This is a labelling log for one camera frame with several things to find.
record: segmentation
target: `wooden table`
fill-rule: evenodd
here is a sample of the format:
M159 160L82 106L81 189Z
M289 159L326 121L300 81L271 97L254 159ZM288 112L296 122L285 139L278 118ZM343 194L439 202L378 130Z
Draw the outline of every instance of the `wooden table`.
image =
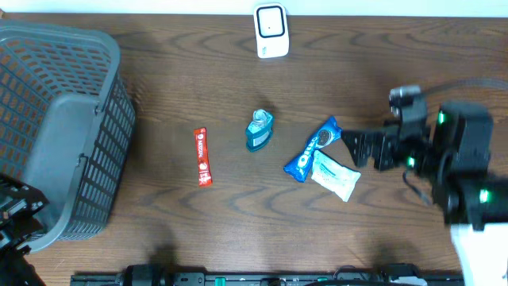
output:
M10 18L99 29L121 46L121 73L137 106L137 130L107 229L57 242L28 257L48 285L74 272L116 272L161 262L209 271L333 271L413 262L459 269L441 212L424 207L402 170L361 170L349 203L283 166L330 115L347 128L391 116L393 87L451 79L507 79L502 19L290 17L288 56L256 56L250 16L11 14ZM508 96L468 89L429 99L466 99L495 119L491 169L507 174ZM255 109L275 115L275 135L245 148ZM209 133L214 185L198 188L193 129ZM325 149L354 167L342 142Z

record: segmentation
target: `basket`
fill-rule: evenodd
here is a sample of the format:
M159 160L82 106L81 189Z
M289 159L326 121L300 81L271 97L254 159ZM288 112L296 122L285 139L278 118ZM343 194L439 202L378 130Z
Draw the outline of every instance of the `basket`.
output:
M33 251L106 226L135 122L119 64L104 33L0 21L0 172L50 202Z

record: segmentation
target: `robotic arm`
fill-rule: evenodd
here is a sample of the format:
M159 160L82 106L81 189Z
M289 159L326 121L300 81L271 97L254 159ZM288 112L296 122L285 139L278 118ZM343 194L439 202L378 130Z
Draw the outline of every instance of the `robotic arm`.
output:
M508 179L487 172L492 117L476 103L445 102L432 140L426 125L426 96L467 86L508 90L508 83L495 79L467 79L425 92L400 87L389 97L397 120L377 130L345 130L342 139L357 167L369 157L380 171L405 166L404 182L428 205L430 199L406 175L413 172L432 184L432 201L450 225L467 286L507 286Z

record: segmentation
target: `white barcode scanner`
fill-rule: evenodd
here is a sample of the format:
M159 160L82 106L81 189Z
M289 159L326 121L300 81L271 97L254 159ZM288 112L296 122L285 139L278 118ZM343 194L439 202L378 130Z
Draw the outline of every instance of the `white barcode scanner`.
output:
M265 59L289 52L286 10L279 3L263 4L254 9L257 56Z

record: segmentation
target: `green led indicator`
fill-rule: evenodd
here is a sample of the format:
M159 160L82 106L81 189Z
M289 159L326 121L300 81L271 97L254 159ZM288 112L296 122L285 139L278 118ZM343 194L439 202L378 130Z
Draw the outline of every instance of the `green led indicator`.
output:
M479 190L479 202L488 203L491 193L486 189Z
M442 111L440 111L439 114L437 115L437 124L443 124L445 122L445 119L446 119L445 114Z
M409 167L411 167L411 168L412 168L412 167L414 167L414 163L415 163L415 160L414 160L414 158L413 158L413 157L409 157L409 158L407 158L407 165L408 165Z

